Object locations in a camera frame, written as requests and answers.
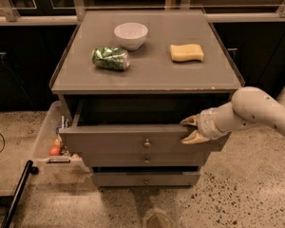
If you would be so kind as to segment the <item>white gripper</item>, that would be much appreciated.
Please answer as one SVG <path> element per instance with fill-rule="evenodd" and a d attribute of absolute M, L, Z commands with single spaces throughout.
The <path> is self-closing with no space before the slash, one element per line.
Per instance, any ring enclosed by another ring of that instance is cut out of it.
<path fill-rule="evenodd" d="M 198 130 L 194 130 L 190 135 L 181 139 L 183 144 L 206 143 L 210 140 L 216 140 L 226 135 L 215 124 L 215 113 L 213 108 L 202 110 L 201 113 L 191 115 L 180 121 L 181 125 L 197 126 Z"/>

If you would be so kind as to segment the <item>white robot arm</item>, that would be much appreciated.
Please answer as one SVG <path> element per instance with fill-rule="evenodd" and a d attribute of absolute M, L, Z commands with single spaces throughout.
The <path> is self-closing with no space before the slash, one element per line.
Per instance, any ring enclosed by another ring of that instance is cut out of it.
<path fill-rule="evenodd" d="M 197 128 L 181 140 L 183 144 L 205 143 L 259 124 L 271 127 L 285 138 L 285 86 L 276 100 L 257 87 L 242 87 L 229 103 L 202 110 L 180 124 Z"/>

